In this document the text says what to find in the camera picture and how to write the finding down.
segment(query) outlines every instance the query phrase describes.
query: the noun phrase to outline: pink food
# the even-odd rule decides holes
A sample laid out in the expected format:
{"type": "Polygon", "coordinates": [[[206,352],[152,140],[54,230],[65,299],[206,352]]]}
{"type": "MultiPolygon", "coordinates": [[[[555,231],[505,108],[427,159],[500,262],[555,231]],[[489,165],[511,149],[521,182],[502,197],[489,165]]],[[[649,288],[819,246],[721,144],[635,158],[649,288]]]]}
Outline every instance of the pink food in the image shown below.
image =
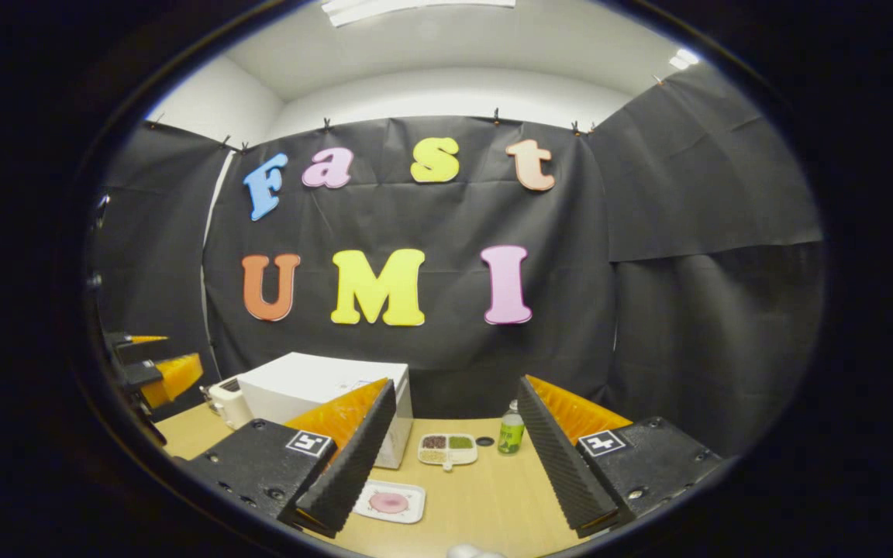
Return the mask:
{"type": "Polygon", "coordinates": [[[404,512],[409,508],[409,501],[401,494],[378,492],[369,500],[372,508],[384,513],[404,512]]]}

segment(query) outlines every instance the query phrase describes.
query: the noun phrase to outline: white wall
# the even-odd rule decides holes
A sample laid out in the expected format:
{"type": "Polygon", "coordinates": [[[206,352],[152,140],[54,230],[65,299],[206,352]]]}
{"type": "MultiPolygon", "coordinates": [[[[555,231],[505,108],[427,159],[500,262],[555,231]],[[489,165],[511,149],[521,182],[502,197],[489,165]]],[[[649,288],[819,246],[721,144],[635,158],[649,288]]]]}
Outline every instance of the white wall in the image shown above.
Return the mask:
{"type": "Polygon", "coordinates": [[[266,139],[322,128],[330,123],[394,116],[499,116],[583,130],[602,122],[631,95],[565,77],[531,71],[451,67],[379,75],[316,91],[287,102],[266,139]]]}
{"type": "Polygon", "coordinates": [[[181,82],[148,120],[195,132],[239,148],[270,138],[269,129],[284,103],[259,79],[227,57],[216,57],[181,82]]]}

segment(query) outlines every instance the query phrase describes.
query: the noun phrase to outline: small plate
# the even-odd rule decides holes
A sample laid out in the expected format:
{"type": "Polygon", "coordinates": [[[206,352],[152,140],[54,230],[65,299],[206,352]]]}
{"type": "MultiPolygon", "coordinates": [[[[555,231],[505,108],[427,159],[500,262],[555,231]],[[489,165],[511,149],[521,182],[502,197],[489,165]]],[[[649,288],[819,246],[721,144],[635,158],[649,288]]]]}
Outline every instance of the small plate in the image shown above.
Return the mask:
{"type": "Polygon", "coordinates": [[[426,490],[412,484],[385,483],[382,480],[369,480],[360,491],[353,511],[365,517],[382,519],[384,522],[415,523],[422,519],[422,511],[426,509],[426,490]],[[409,501],[409,507],[398,513],[377,511],[370,505],[370,499],[380,492],[403,495],[409,501]]]}
{"type": "Polygon", "coordinates": [[[450,470],[450,467],[447,467],[447,462],[450,462],[450,465],[467,465],[468,463],[474,463],[475,460],[478,460],[478,445],[474,442],[474,436],[469,434],[426,434],[419,438],[419,448],[417,453],[415,453],[417,459],[421,460],[423,463],[427,463],[428,465],[440,465],[443,466],[444,470],[450,470]],[[426,441],[426,438],[431,438],[433,436],[443,436],[446,438],[446,447],[440,448],[424,448],[422,447],[422,443],[426,441]],[[467,440],[471,441],[471,447],[469,448],[450,448],[450,437],[453,438],[467,438],[467,440]]]}

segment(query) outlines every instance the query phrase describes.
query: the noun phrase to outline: orange letter u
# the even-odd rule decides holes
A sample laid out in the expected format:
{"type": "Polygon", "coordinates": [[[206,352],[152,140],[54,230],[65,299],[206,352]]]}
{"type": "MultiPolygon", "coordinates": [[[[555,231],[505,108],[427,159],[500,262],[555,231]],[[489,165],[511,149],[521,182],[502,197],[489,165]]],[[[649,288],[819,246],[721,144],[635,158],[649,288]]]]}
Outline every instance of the orange letter u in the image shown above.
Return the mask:
{"type": "Polygon", "coordinates": [[[264,269],[268,264],[267,257],[243,258],[243,304],[247,311],[258,320],[276,322],[282,320],[291,311],[291,298],[295,295],[295,268],[302,258],[295,254],[281,254],[274,258],[278,266],[278,299],[274,304],[264,301],[264,269]]]}

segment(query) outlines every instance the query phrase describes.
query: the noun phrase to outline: food tray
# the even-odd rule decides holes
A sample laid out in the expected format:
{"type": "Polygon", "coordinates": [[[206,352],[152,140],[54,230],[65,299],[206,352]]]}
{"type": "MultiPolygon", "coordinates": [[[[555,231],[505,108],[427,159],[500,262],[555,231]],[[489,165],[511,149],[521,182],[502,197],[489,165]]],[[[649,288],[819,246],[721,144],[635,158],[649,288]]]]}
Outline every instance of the food tray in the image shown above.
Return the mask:
{"type": "Polygon", "coordinates": [[[426,490],[422,487],[416,487],[412,484],[385,483],[382,480],[369,480],[362,491],[360,497],[357,498],[357,504],[353,506],[353,511],[358,515],[365,517],[373,517],[375,519],[384,520],[384,522],[394,523],[415,523],[422,519],[422,511],[426,507],[426,490]],[[379,494],[397,494],[405,497],[408,501],[408,507],[404,511],[395,513],[386,513],[378,511],[371,506],[372,498],[378,497],[379,494]]]}
{"type": "Polygon", "coordinates": [[[467,465],[478,460],[478,445],[474,441],[474,436],[469,434],[426,434],[419,438],[419,448],[417,449],[417,457],[421,462],[429,465],[440,465],[443,469],[450,470],[451,465],[467,465]],[[442,444],[437,442],[438,438],[442,438],[442,444]],[[462,445],[469,445],[469,448],[450,448],[450,438],[454,438],[456,446],[457,439],[464,439],[466,442],[460,442],[462,445]]]}

